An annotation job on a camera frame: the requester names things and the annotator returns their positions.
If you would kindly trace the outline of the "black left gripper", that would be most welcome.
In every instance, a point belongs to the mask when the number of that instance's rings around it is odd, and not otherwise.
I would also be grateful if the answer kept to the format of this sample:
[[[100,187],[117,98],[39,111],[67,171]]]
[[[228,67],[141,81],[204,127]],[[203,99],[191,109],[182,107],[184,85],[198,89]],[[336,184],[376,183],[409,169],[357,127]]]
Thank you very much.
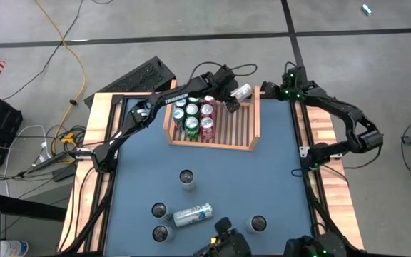
[[[225,78],[214,78],[213,88],[209,95],[216,101],[225,102],[225,107],[229,113],[234,113],[240,108],[240,102],[237,99],[230,99],[232,91],[238,88],[238,82],[233,76]]]

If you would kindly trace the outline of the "Celsius Arctic Vibe can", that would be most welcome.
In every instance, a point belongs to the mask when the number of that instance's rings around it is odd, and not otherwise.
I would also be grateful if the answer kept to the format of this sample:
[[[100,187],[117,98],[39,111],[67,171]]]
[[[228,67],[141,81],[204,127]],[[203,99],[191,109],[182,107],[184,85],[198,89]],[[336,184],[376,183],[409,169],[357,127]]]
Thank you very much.
[[[154,218],[169,221],[172,219],[171,212],[167,205],[162,202],[153,204],[151,208],[151,214]]]
[[[213,216],[213,207],[209,203],[202,206],[194,206],[173,214],[176,227],[188,226],[199,221],[206,220]]]

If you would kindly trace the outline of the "wooden slatted shelf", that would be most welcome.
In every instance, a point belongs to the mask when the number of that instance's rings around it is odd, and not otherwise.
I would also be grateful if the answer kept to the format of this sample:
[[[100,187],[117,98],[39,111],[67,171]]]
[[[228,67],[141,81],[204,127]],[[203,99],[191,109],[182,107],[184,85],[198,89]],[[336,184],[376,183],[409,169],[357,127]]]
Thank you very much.
[[[215,112],[215,136],[211,140],[188,138],[179,131],[172,118],[173,105],[166,107],[163,131],[167,141],[174,146],[221,148],[236,151],[253,151],[260,138],[260,87],[254,86],[250,100],[240,104],[234,113],[223,104]]]

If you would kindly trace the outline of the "black power brick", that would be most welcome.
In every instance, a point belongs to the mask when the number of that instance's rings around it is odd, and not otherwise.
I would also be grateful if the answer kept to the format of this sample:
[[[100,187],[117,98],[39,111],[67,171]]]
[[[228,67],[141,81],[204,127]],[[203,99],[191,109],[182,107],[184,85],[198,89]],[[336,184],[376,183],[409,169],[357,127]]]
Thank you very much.
[[[52,177],[55,182],[59,182],[59,181],[62,181],[64,179],[74,176],[75,173],[76,173],[76,166],[70,165],[70,166],[66,166],[64,168],[60,168],[60,169],[53,171]]]

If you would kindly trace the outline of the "white blue bottle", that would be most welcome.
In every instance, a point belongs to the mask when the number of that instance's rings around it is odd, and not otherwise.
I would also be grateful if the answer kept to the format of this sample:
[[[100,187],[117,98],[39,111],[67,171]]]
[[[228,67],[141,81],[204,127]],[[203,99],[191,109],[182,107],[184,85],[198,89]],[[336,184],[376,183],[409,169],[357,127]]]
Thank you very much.
[[[0,257],[24,257],[29,251],[27,241],[0,241]]]

